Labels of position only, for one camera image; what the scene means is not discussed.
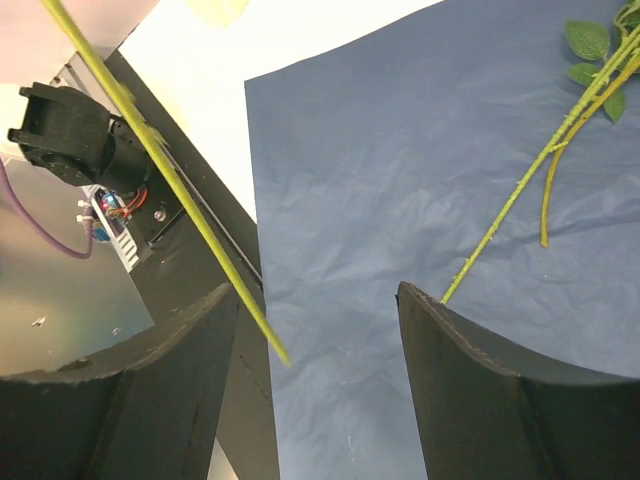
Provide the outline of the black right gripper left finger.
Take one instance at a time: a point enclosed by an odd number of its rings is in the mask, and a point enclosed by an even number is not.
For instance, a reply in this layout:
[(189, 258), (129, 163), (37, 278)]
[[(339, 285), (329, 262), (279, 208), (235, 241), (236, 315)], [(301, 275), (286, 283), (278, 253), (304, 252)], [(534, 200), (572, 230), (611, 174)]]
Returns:
[(3, 377), (2, 477), (205, 478), (238, 314), (223, 284), (58, 370)]

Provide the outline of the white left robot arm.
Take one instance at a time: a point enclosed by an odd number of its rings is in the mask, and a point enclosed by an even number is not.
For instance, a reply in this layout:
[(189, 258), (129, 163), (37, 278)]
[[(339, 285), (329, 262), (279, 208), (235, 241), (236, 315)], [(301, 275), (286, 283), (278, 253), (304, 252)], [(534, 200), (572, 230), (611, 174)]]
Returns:
[(24, 119), (7, 138), (32, 165), (67, 184), (101, 185), (118, 194), (146, 183), (150, 156), (124, 118), (68, 86), (35, 82), (19, 94), (27, 99)]

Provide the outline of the orange and pink flower bouquet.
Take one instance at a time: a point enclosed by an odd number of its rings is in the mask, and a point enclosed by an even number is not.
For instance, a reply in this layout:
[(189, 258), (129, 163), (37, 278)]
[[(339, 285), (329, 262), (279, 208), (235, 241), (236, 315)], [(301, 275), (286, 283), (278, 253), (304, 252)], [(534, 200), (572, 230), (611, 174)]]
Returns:
[(448, 303), (453, 297), (546, 159), (551, 160), (551, 165), (544, 185), (539, 241), (541, 246), (549, 246), (549, 209), (552, 188), (564, 151), (598, 110), (604, 110), (612, 122), (619, 121), (624, 114), (626, 97), (623, 85), (639, 72), (639, 3), (637, 1), (624, 3), (613, 17), (610, 27), (597, 22), (570, 19), (565, 22), (564, 37), (571, 52), (581, 60), (567, 70), (567, 75), (575, 83), (583, 86), (584, 92), (524, 176), (517, 182), (515, 190), (510, 194), (479, 244), (464, 260), (461, 270), (453, 277), (443, 294), (441, 299), (443, 304)]

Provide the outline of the small pink flower stem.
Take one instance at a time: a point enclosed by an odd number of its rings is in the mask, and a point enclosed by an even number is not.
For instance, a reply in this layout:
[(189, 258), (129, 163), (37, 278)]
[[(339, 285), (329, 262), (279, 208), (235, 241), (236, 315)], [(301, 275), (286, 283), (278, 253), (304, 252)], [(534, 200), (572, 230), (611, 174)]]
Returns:
[(193, 200), (191, 193), (188, 191), (184, 182), (176, 172), (171, 160), (164, 150), (159, 133), (146, 122), (140, 111), (134, 105), (134, 100), (130, 92), (111, 74), (102, 58), (97, 54), (85, 35), (81, 32), (62, 2), (45, 1), (43, 6), (56, 22), (60, 30), (74, 45), (76, 51), (84, 60), (88, 69), (103, 88), (105, 93), (122, 113), (124, 119), (132, 128), (146, 152), (150, 155), (151, 160), (154, 162), (168, 183), (170, 189), (195, 224), (200, 235), (209, 246), (225, 275), (228, 277), (268, 343), (274, 348), (282, 363), (286, 366), (291, 366), (292, 358), (289, 351), (266, 319), (264, 312), (250, 293), (244, 280), (242, 280), (240, 273), (225, 252), (220, 240), (207, 223), (205, 217)]

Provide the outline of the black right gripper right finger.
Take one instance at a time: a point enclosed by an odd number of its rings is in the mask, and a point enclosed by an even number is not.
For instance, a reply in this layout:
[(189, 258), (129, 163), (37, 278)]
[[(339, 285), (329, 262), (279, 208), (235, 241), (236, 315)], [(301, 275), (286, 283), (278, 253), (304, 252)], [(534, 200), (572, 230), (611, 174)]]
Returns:
[(500, 336), (401, 283), (399, 325), (431, 479), (635, 479), (639, 383)]

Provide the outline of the blue wrapping paper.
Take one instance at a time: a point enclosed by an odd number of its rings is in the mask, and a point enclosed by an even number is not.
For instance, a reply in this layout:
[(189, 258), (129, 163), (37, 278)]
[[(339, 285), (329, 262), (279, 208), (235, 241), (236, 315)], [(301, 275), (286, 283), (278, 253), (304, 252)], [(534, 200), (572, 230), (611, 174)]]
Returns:
[[(395, 302), (440, 297), (575, 105), (569, 20), (617, 1), (443, 1), (245, 86), (284, 479), (422, 479)], [(639, 373), (639, 84), (525, 187), (451, 299), (582, 367)]]

